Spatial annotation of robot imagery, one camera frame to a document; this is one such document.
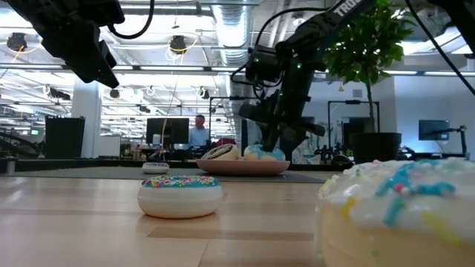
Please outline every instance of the table surface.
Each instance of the table surface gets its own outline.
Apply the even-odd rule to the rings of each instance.
[[[140,181],[0,177],[1,266],[320,266],[321,184],[222,186],[215,214],[161,220],[139,209]]]

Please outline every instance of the plant pot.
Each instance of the plant pot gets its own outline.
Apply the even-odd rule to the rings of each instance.
[[[400,133],[356,133],[350,136],[355,163],[394,160],[401,145]]]

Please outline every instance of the green leaves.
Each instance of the green leaves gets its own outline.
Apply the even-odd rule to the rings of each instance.
[[[413,21],[401,18],[403,11],[403,7],[392,5],[390,0],[376,0],[374,7],[341,30],[324,55],[330,74],[344,83],[367,85],[377,83],[380,76],[389,77],[383,69],[403,59],[404,49],[399,43],[413,32],[409,28]]]

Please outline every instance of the computer monitor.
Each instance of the computer monitor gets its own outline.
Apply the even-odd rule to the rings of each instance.
[[[154,134],[162,135],[163,123],[165,119],[147,119],[147,143],[153,143]],[[189,142],[189,123],[185,119],[167,119],[164,134],[165,144],[188,144]]]
[[[448,120],[419,120],[419,140],[422,141],[447,141],[450,124]]]

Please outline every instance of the blue shirt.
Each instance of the blue shirt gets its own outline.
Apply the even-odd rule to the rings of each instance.
[[[206,130],[205,128],[198,129],[196,127],[193,127],[190,129],[188,145],[194,147],[206,145],[206,140],[208,140],[208,138],[208,130]]]

